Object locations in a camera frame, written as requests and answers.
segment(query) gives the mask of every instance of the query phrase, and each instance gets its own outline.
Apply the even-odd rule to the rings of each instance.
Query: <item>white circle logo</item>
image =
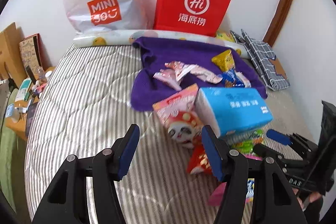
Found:
[[[209,9],[209,0],[184,0],[186,10],[193,15],[202,15]]]

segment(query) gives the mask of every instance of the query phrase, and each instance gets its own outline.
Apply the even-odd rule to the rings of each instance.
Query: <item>green fabric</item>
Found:
[[[14,103],[18,90],[9,97],[8,105]],[[25,191],[26,142],[4,124],[0,142],[0,186],[8,203],[22,223],[31,223]]]

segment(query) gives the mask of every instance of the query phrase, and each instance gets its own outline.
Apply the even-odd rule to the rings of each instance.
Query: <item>blue box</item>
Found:
[[[254,88],[200,88],[195,110],[218,138],[260,128],[273,120]]]

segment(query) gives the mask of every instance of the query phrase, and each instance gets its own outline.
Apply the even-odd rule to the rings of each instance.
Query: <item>bottle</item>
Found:
[[[39,80],[40,80],[40,85],[43,85],[47,82],[47,79],[45,77],[45,73],[42,67],[37,68],[37,72],[39,74]]]

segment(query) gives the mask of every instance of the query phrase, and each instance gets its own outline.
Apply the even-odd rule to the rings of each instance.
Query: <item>grey checkered bag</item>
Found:
[[[230,32],[237,43],[245,46],[256,71],[268,88],[275,91],[290,87],[288,77],[269,44],[250,38],[244,30],[241,30],[243,38]]]

